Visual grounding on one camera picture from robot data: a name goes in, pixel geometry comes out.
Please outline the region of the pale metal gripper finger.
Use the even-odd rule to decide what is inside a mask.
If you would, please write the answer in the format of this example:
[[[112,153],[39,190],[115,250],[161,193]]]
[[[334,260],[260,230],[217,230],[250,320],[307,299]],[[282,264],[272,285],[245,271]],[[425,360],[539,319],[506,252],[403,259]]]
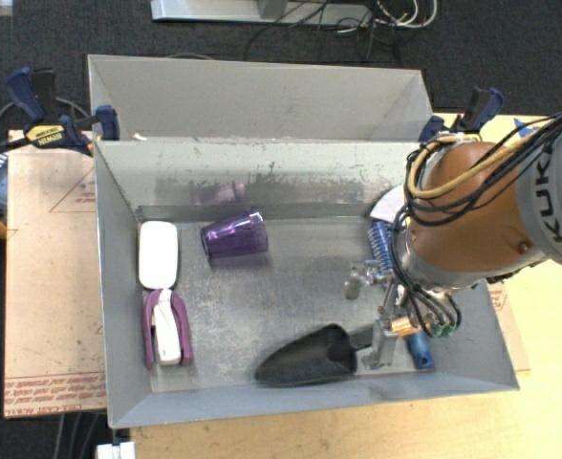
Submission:
[[[398,338],[389,319],[377,319],[373,324],[371,351],[362,358],[365,367],[375,370],[391,365]]]
[[[365,287],[386,284],[391,278],[391,270],[376,260],[366,260],[355,264],[345,281],[345,297],[355,300]]]

